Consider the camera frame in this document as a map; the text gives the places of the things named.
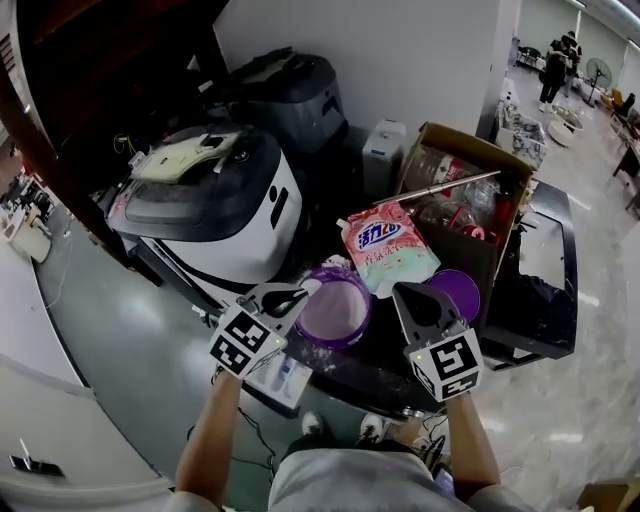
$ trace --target white sneaker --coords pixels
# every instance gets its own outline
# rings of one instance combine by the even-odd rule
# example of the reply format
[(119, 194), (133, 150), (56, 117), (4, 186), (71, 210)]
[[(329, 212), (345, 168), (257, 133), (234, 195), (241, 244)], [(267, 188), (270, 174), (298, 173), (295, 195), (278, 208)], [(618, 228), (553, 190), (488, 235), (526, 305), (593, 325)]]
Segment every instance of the white sneaker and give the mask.
[(322, 434), (323, 425), (322, 418), (315, 412), (309, 411), (302, 418), (302, 434), (307, 436), (311, 434)]
[(372, 443), (379, 443), (382, 440), (383, 427), (384, 425), (380, 416), (367, 414), (360, 425), (359, 441), (367, 440)]

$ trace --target purple lid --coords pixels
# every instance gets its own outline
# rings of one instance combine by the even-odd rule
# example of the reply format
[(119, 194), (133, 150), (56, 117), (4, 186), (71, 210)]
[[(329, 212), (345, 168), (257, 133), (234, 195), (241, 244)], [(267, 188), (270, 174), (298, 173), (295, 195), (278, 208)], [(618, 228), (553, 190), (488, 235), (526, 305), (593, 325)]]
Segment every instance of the purple lid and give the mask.
[(464, 272), (442, 270), (434, 274), (427, 283), (446, 293), (467, 323), (470, 323), (480, 311), (480, 290), (473, 279)]

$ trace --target gray floor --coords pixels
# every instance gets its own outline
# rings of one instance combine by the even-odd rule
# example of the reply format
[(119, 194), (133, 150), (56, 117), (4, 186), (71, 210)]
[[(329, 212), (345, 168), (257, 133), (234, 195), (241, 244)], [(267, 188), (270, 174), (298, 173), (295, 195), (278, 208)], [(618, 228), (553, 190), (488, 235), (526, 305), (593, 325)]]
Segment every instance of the gray floor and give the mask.
[[(68, 220), (56, 212), (54, 231)], [(70, 353), (100, 404), (145, 459), (173, 478), (189, 428), (210, 388), (211, 330), (191, 305), (170, 288), (156, 288), (117, 264), (94, 246), (84, 230), (71, 224), (71, 241), (54, 238), (49, 258), (37, 269), (51, 311)], [(336, 436), (354, 442), (362, 413), (311, 387), (302, 397), (302, 413), (320, 412)], [(300, 436), (300, 422), (285, 420), (244, 395), (241, 407), (259, 421), (280, 457)], [(234, 456), (266, 462), (268, 452), (253, 429), (239, 418)], [(266, 509), (268, 472), (233, 463), (226, 503), (239, 510)]]

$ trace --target electric fan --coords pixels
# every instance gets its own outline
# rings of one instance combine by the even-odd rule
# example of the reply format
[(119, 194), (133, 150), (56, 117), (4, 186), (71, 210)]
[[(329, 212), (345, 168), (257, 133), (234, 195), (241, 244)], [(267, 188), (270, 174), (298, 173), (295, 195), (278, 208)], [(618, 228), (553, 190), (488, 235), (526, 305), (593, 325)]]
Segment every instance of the electric fan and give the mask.
[(593, 107), (595, 101), (593, 101), (593, 91), (596, 87), (604, 87), (605, 89), (611, 85), (612, 76), (609, 66), (602, 59), (596, 57), (589, 59), (587, 62), (587, 77), (591, 80), (591, 94), (589, 99), (582, 98), (587, 105)]

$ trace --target white wall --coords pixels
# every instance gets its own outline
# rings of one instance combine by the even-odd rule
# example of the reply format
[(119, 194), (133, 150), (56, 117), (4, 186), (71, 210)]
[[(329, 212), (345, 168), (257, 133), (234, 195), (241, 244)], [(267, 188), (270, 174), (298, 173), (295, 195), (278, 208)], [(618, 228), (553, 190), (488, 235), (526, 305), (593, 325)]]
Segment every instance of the white wall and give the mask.
[(544, 56), (551, 41), (576, 30), (577, 20), (578, 9), (565, 0), (522, 0), (520, 46), (536, 48)]
[(0, 237), (0, 354), (81, 385), (49, 323), (31, 262)]
[(480, 114), (480, 122), (476, 135), (488, 138), (495, 118), (496, 108), (502, 92), (502, 83), (507, 73), (511, 39), (516, 31), (520, 13), (521, 0), (500, 0), (498, 22), (493, 46), (493, 60), (489, 84), (484, 97), (484, 104)]
[(629, 45), (627, 50), (627, 58), (622, 65), (617, 88), (620, 89), (623, 99), (634, 93), (636, 101), (640, 102), (640, 50), (632, 45)]
[(580, 20), (578, 43), (582, 46), (582, 60), (578, 64), (578, 70), (585, 73), (587, 62), (592, 57), (602, 59), (607, 63), (613, 75), (613, 81), (607, 88), (615, 87), (622, 68), (622, 59), (624, 58), (627, 41), (586, 12), (583, 12)]
[(329, 59), (348, 121), (475, 133), (499, 0), (234, 0), (215, 23), (231, 69), (283, 46)]

